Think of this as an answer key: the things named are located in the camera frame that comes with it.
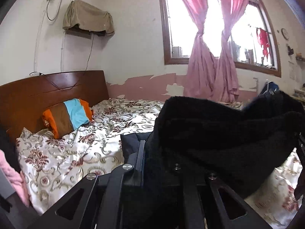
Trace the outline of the black padded jacket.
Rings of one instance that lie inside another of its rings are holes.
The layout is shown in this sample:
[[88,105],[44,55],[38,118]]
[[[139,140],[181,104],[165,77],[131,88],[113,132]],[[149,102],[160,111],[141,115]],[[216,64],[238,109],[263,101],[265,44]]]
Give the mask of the black padded jacket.
[[282,91],[238,110],[205,99],[171,97],[151,133],[122,135],[128,158],[145,141],[144,186],[158,192],[179,176],[202,182],[215,174],[242,198],[254,193],[298,145],[302,104]]

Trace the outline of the floral white red bedspread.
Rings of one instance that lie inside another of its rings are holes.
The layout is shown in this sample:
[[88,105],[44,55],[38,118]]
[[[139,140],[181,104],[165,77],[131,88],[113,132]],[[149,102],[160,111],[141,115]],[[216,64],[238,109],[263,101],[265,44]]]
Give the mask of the floral white red bedspread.
[[[120,137],[148,133],[163,103],[108,99],[93,107],[93,120],[55,139],[43,129],[23,129],[16,140],[30,204],[45,213],[86,174],[110,173],[124,161]],[[273,228],[285,228],[301,208],[294,197],[299,160],[292,152],[246,202]]]

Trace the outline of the pink fluffy cloth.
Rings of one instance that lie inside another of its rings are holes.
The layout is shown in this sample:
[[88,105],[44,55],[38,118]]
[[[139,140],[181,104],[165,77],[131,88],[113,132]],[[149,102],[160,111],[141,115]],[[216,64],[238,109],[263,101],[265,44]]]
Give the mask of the pink fluffy cloth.
[[26,189],[24,174],[22,171],[18,173],[13,167],[10,166],[6,160],[5,153],[2,150],[1,171],[4,173],[6,179],[18,194],[22,203],[28,208],[30,206],[30,199]]

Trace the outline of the orange brown blue striped pillow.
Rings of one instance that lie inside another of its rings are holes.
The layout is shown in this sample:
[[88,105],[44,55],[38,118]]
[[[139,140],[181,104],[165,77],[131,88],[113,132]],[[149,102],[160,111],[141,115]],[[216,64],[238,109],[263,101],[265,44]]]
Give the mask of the orange brown blue striped pillow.
[[88,102],[73,98],[46,109],[42,113],[42,121],[55,139],[61,139],[82,125],[90,123],[92,116],[93,110]]

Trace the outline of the wooden side shelf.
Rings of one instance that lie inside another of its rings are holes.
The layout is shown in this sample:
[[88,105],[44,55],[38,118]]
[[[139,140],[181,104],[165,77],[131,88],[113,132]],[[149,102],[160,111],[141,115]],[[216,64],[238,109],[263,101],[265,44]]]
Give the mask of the wooden side shelf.
[[305,103],[305,87],[302,87],[300,89],[295,88],[294,93],[291,95],[292,98]]

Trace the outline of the blue chair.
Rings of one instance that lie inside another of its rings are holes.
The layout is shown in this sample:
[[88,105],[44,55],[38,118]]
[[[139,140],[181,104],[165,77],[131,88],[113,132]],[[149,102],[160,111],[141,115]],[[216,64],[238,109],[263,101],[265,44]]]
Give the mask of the blue chair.
[[279,86],[275,84],[274,82],[266,82],[262,91],[260,92],[259,96],[270,96],[274,95],[276,92],[278,92]]

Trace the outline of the pink left curtain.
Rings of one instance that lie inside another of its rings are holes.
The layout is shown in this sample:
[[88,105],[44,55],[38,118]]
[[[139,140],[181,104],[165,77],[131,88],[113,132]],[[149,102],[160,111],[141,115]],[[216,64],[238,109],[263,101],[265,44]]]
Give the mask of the pink left curtain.
[[182,0],[197,27],[184,84],[184,96],[211,99],[214,87],[214,56],[203,41],[208,0]]

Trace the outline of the pink curtain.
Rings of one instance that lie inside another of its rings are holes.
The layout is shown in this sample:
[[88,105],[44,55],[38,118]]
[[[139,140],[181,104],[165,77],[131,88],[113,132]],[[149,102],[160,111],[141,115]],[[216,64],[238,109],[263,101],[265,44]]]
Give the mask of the pink curtain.
[[184,96],[211,99],[214,87],[214,56],[203,41],[208,0],[182,0],[197,27],[184,84]]
[[221,35],[221,54],[216,62],[216,77],[212,98],[221,102],[233,102],[239,95],[237,71],[228,40],[236,22],[245,13],[249,0],[220,0],[224,21]]

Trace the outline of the brown wooden headboard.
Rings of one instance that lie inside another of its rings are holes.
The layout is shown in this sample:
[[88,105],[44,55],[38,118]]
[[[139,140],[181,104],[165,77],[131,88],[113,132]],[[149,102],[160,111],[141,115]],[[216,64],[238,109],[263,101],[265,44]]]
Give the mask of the brown wooden headboard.
[[15,143],[23,130],[44,129],[42,113],[73,98],[94,106],[109,99],[102,70],[73,71],[28,77],[1,86],[1,128]]

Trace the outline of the brown framed window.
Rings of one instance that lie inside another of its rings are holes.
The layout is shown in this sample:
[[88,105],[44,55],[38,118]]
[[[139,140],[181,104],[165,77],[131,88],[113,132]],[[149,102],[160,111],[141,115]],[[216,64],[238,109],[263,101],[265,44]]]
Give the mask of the brown framed window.
[[[164,63],[188,64],[197,27],[182,0],[159,0],[163,34]],[[224,28],[219,0],[208,0],[203,41],[215,57],[221,52],[221,32]],[[256,28],[269,34],[268,59],[258,43]],[[256,72],[281,76],[279,50],[274,28],[261,0],[249,0],[244,15],[234,25],[228,40],[235,66]]]

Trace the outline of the red garment outside window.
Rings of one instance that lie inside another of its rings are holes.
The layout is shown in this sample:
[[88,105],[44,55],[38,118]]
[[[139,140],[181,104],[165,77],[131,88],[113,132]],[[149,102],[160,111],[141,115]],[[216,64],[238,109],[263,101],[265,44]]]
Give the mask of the red garment outside window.
[[263,56],[268,59],[269,53],[270,53],[270,46],[269,46],[269,40],[268,40],[268,32],[266,30],[263,30],[262,28],[256,28],[256,36],[258,38],[258,43],[262,48]]

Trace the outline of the beige cloth covered air conditioner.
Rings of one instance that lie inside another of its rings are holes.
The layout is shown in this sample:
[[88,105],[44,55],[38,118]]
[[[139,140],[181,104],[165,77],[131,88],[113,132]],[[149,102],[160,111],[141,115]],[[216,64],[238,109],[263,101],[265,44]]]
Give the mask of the beige cloth covered air conditioner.
[[82,0],[72,1],[65,12],[63,29],[71,30],[72,28],[80,31],[90,31],[98,36],[115,34],[111,14]]

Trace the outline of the pink right curtain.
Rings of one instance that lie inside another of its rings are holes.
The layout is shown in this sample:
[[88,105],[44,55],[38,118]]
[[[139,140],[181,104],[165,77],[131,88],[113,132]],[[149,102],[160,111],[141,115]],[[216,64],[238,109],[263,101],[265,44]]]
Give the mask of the pink right curtain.
[[236,22],[245,13],[249,0],[220,0],[224,21],[221,35],[221,54],[216,62],[216,77],[212,98],[221,102],[233,102],[239,95],[237,71],[228,40]]

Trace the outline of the round wall clock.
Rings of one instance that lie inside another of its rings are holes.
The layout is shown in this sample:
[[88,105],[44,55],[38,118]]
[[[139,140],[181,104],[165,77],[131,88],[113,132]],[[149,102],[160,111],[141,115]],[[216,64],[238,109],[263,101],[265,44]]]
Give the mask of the round wall clock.
[[282,36],[285,38],[285,40],[289,40],[290,37],[285,28],[281,28],[281,33],[282,33]]

